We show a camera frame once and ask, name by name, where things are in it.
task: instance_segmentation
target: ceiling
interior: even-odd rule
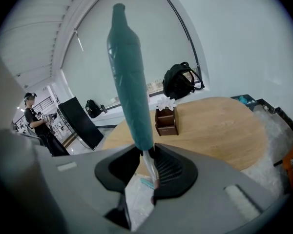
[[[24,89],[52,76],[55,43],[73,0],[19,0],[0,29],[0,56]]]

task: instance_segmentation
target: black backpack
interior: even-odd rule
[[[191,81],[189,81],[183,74],[189,72],[191,75]],[[199,81],[201,82],[201,87],[197,88],[194,86],[194,73]],[[185,97],[190,92],[194,93],[194,90],[200,90],[204,88],[204,84],[199,77],[199,75],[194,72],[187,62],[181,64],[175,64],[170,70],[168,70],[164,76],[163,80],[163,90],[164,95],[170,97],[171,99],[180,99]]]
[[[102,113],[102,109],[91,99],[87,100],[86,110],[91,118],[95,118]]]

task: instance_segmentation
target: person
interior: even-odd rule
[[[46,119],[41,119],[33,109],[35,104],[35,93],[26,93],[24,96],[25,103],[25,118],[29,125],[35,129],[35,132],[39,138],[42,139],[44,145],[49,149],[52,156],[64,156],[69,155],[67,150],[62,146],[62,144],[56,139],[52,134],[51,130],[46,125]]]

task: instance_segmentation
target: wooden tabletop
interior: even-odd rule
[[[155,111],[150,111],[155,143],[222,159],[238,170],[252,166],[267,150],[263,124],[237,100],[210,97],[179,104],[177,111],[178,136],[159,136],[155,129]],[[124,120],[106,138],[103,149],[133,143]],[[149,176],[144,162],[140,161],[137,173]]]

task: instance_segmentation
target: black pants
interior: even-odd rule
[[[42,139],[44,145],[49,149],[52,156],[69,155],[67,150],[51,132],[47,133],[46,135],[40,135],[38,137]]]

